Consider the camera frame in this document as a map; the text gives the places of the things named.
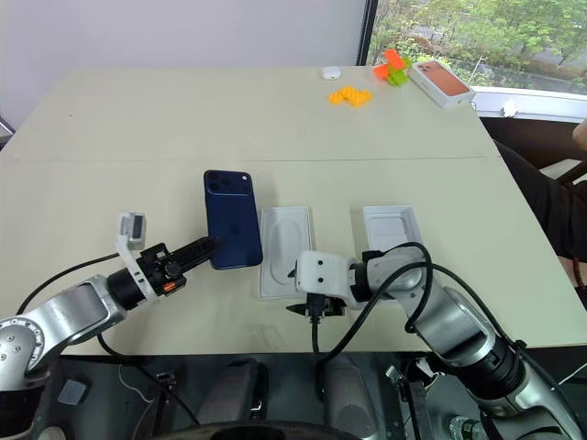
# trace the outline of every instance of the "person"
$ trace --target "person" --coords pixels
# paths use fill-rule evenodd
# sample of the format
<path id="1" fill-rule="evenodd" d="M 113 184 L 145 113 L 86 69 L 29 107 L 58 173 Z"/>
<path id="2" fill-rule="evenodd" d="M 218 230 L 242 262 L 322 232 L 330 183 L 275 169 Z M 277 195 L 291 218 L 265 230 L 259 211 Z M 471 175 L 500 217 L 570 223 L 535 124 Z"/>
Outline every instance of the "person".
<path id="1" fill-rule="evenodd" d="M 587 151 L 587 120 L 575 127 L 572 138 Z M 587 181 L 563 185 L 494 142 L 587 309 Z"/>

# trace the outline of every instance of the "phone box with orange phone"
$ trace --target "phone box with orange phone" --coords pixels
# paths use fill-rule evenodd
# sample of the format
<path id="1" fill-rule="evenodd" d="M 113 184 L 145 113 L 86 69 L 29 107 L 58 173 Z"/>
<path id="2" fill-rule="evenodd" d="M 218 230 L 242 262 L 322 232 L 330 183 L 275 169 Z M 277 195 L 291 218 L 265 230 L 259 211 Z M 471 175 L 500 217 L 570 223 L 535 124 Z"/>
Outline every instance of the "phone box with orange phone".
<path id="1" fill-rule="evenodd" d="M 414 83 L 442 108 L 470 103 L 475 92 L 438 61 L 421 61 L 408 73 Z"/>

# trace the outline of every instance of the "person's leg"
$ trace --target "person's leg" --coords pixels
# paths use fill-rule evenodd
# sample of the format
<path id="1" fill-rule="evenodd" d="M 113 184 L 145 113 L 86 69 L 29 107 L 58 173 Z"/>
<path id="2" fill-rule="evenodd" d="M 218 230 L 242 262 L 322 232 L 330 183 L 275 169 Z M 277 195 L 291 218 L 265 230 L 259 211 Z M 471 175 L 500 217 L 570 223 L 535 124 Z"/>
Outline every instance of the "person's leg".
<path id="1" fill-rule="evenodd" d="M 557 255 L 587 261 L 587 204 L 513 150 L 495 145 Z"/>

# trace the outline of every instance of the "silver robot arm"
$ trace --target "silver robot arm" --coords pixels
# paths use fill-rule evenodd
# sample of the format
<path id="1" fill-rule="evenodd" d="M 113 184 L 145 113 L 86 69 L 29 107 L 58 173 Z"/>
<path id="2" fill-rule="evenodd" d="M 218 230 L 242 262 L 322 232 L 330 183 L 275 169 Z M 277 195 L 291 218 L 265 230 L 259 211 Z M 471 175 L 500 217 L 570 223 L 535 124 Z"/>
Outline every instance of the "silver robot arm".
<path id="1" fill-rule="evenodd" d="M 183 274 L 208 260 L 218 245 L 203 237 L 169 252 L 160 243 L 134 260 L 142 248 L 144 216 L 123 213 L 116 248 L 126 267 L 96 275 L 53 296 L 27 313 L 0 320 L 0 438 L 24 438 L 49 379 L 49 363 L 66 347 L 79 344 L 125 319 L 127 311 L 181 289 Z"/>
<path id="2" fill-rule="evenodd" d="M 295 285 L 301 292 L 338 298 L 349 308 L 360 309 L 391 274 L 422 261 L 420 250 L 412 247 L 399 247 L 364 262 L 305 251 L 296 262 Z M 397 300 L 412 316 L 425 283 L 425 270 L 412 269 L 384 296 Z M 487 414 L 485 422 L 503 439 L 584 439 L 559 396 L 458 291 L 433 279 L 414 328 L 467 387 Z"/>

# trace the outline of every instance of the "orange phone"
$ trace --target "orange phone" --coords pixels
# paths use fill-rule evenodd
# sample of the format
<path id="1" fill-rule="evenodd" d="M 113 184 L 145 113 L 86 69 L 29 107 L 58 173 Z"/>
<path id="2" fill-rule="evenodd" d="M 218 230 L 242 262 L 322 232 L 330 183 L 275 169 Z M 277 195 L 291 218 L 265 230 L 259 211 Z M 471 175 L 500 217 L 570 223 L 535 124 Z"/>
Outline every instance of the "orange phone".
<path id="1" fill-rule="evenodd" d="M 417 68 L 446 96 L 456 96 L 470 91 L 469 87 L 437 61 L 423 62 L 418 64 Z"/>

